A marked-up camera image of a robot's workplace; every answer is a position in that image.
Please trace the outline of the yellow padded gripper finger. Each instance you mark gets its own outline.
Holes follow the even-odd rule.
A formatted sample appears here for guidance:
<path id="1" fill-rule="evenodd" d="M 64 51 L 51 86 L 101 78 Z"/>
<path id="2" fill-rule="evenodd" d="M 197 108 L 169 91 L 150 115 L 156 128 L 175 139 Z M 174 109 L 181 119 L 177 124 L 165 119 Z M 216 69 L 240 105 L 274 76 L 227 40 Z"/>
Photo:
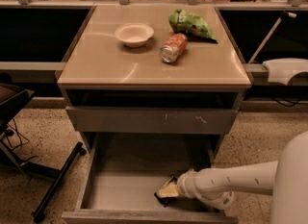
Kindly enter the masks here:
<path id="1" fill-rule="evenodd" d="M 169 198 L 169 197 L 179 196 L 177 185 L 174 183 L 168 184 L 167 186 L 160 188 L 156 192 L 156 194 L 159 198 Z"/>

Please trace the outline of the white curved robot base part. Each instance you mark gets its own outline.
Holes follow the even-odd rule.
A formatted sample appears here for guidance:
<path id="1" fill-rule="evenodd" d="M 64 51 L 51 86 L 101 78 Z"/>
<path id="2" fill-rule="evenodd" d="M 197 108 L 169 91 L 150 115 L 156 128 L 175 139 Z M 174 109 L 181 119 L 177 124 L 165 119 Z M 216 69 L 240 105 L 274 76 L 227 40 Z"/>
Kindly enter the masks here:
<path id="1" fill-rule="evenodd" d="M 268 82 L 287 85 L 294 76 L 308 73 L 308 60 L 298 58 L 283 58 L 263 62 L 268 71 Z"/>

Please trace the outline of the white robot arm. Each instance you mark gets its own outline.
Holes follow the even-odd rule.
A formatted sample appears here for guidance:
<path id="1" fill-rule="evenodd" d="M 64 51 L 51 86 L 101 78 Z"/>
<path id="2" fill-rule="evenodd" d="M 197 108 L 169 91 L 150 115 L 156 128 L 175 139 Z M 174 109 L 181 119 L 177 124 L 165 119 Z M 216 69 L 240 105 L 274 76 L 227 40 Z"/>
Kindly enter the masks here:
<path id="1" fill-rule="evenodd" d="M 224 210 L 236 192 L 270 195 L 269 224 L 308 224 L 308 132 L 291 139 L 277 161 L 191 169 L 167 181 L 156 197 L 196 199 Z"/>

